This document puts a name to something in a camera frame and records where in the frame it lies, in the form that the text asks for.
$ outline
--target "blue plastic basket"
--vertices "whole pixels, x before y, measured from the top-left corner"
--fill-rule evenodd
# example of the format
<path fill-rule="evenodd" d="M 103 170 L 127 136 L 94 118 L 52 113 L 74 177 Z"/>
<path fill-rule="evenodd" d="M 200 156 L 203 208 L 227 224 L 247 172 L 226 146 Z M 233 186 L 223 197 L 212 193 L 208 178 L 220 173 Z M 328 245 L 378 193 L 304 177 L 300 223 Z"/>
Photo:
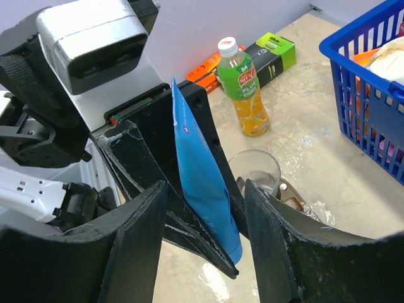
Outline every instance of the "blue plastic basket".
<path fill-rule="evenodd" d="M 396 38 L 403 19 L 404 0 L 387 0 L 319 48 L 330 59 L 341 132 L 404 185 L 404 86 L 350 59 Z"/>

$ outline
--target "blue packet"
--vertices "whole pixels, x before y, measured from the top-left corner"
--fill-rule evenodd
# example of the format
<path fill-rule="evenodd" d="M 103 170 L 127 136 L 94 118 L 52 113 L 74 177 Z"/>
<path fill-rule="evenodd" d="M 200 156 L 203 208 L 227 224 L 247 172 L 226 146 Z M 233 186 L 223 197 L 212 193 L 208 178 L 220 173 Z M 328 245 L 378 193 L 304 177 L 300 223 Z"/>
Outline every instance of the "blue packet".
<path fill-rule="evenodd" d="M 172 117 L 179 176 L 185 200 L 236 264 L 242 256 L 239 230 L 220 169 L 184 96 L 172 79 Z"/>

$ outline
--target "blue object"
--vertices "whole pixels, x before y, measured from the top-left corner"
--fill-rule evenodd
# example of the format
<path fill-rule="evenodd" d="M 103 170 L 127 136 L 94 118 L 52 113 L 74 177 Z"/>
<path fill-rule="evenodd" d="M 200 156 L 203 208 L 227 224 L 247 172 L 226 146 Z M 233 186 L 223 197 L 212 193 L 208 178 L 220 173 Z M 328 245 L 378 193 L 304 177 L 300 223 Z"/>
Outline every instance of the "blue object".
<path fill-rule="evenodd" d="M 236 264 L 241 259 L 242 246 L 225 182 L 174 77 L 171 90 L 175 147 L 185 200 Z"/>
<path fill-rule="evenodd" d="M 403 9 L 404 0 L 387 0 L 324 39 L 319 46 L 330 59 L 341 132 L 402 185 L 404 86 L 359 66 L 349 59 L 349 52 L 358 54 L 360 47 L 369 51 L 397 38 Z M 360 88 L 356 87 L 355 76 L 361 79 Z M 370 92 L 366 95 L 367 84 Z M 394 147 L 390 155 L 389 147 Z"/>

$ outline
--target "black and green box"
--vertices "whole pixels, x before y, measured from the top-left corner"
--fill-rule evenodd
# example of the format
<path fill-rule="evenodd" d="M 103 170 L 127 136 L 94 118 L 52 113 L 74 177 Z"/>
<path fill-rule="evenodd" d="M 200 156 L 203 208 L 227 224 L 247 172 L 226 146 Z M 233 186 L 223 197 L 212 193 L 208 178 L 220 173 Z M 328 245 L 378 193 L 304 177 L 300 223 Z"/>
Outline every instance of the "black and green box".
<path fill-rule="evenodd" d="M 295 44 L 273 33 L 263 35 L 244 52 L 254 61 L 261 88 L 296 63 Z"/>

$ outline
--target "white wall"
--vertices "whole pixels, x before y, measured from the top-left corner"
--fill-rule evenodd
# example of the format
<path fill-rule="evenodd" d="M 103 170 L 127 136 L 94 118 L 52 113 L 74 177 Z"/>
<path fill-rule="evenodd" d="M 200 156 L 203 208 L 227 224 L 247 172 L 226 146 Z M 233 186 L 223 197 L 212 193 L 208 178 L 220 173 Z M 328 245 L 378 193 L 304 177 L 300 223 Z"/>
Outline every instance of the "white wall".
<path fill-rule="evenodd" d="M 324 11 L 324 14 L 341 21 L 342 24 L 363 15 L 384 0 L 310 0 L 310 3 Z"/>
<path fill-rule="evenodd" d="M 0 0 L 0 32 L 45 6 L 70 0 Z M 309 11 L 308 0 L 159 0 L 161 10 L 146 53 L 164 81 L 179 81 L 233 35 L 249 45 Z"/>

